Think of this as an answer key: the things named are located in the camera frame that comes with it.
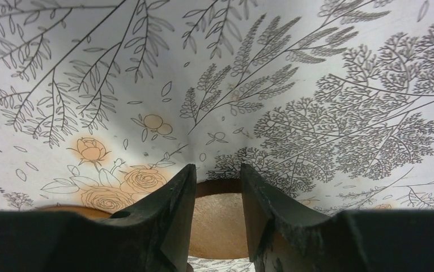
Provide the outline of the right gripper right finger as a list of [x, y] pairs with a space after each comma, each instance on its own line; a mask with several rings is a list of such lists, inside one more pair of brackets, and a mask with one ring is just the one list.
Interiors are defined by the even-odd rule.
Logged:
[[321, 225], [329, 216], [270, 185], [251, 165], [240, 168], [249, 261], [255, 271], [336, 271]]

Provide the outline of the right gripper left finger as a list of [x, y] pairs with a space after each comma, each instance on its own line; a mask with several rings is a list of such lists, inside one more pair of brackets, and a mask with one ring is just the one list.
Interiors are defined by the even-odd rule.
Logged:
[[112, 226], [105, 271], [186, 271], [197, 173], [184, 166], [171, 180], [104, 222]]

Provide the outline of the light cork coaster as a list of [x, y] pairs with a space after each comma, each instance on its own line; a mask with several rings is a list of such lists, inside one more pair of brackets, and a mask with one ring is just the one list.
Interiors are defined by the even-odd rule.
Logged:
[[89, 219], [109, 218], [111, 213], [83, 206], [48, 206], [39, 207], [37, 211], [68, 211], [77, 213]]

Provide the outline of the brown coaster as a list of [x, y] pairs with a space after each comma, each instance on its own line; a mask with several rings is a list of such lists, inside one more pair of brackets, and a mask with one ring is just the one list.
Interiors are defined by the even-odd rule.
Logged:
[[241, 180], [197, 184], [189, 255], [215, 260], [248, 257]]

